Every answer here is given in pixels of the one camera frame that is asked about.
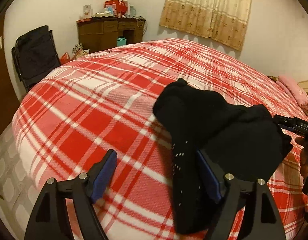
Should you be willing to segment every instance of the wooden door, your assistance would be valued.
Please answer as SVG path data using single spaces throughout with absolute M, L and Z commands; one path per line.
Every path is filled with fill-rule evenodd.
M 5 12 L 0 16 L 0 135 L 12 121 L 12 117 L 19 107 L 19 101 L 9 78 L 4 53 L 4 18 Z

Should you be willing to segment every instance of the metal screw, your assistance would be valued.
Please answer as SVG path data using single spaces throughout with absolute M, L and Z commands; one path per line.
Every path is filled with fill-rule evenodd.
M 233 174 L 226 173 L 225 178 L 228 179 L 228 180 L 232 180 L 232 179 L 234 179 L 234 176 L 233 176 Z
M 264 185 L 265 184 L 265 180 L 264 179 L 258 179 L 258 184 Z
M 80 179 L 86 179 L 87 178 L 87 173 L 83 172 L 81 174 L 78 175 L 78 178 Z
M 47 180 L 47 184 L 53 184 L 55 182 L 55 179 L 54 178 L 49 178 Z

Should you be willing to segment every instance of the blue gripper pad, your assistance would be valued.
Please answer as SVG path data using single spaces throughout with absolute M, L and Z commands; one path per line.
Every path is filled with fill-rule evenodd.
M 212 163 L 204 150 L 196 151 L 200 177 L 208 196 L 217 204 L 224 197 L 226 189 L 221 168 Z
M 112 153 L 109 155 L 108 159 L 104 163 L 104 166 L 100 170 L 100 173 L 94 180 L 93 193 L 90 196 L 90 200 L 92 201 L 92 203 L 96 203 L 96 201 L 103 196 L 106 186 L 108 185 L 109 180 L 111 179 L 115 171 L 116 165 L 117 153 L 115 151 L 112 151 Z

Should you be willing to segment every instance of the red bag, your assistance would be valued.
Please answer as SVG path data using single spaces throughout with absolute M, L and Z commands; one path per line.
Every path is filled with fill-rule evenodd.
M 127 7 L 127 2 L 125 2 L 125 1 L 120 1 L 120 2 L 119 2 L 119 11 L 121 12 L 121 15 L 126 14 L 127 9 L 128 9 L 128 7 Z
M 70 62 L 71 58 L 69 57 L 69 54 L 66 52 L 64 55 L 62 55 L 62 57 L 59 60 L 60 60 L 60 63 L 62 65 L 64 65 L 64 64 Z

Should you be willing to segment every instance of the red and white checkered bedspread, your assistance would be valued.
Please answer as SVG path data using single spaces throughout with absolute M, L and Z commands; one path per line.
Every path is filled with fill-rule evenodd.
M 264 104 L 272 115 L 307 120 L 273 81 L 230 56 L 192 41 L 147 41 L 71 61 L 28 93 L 13 118 L 23 166 L 41 188 L 49 177 L 66 180 L 88 171 L 112 148 L 118 166 L 96 205 L 108 238 L 202 239 L 204 232 L 174 232 L 171 140 L 152 114 L 163 88 L 180 77 L 195 88 L 219 92 L 231 104 Z M 308 204 L 301 191 L 301 147 L 293 133 L 284 132 L 292 136 L 294 148 L 268 186 L 286 237 L 292 239 Z M 230 239 L 238 235 L 242 214 L 237 215 Z M 75 219 L 72 224 L 79 235 Z

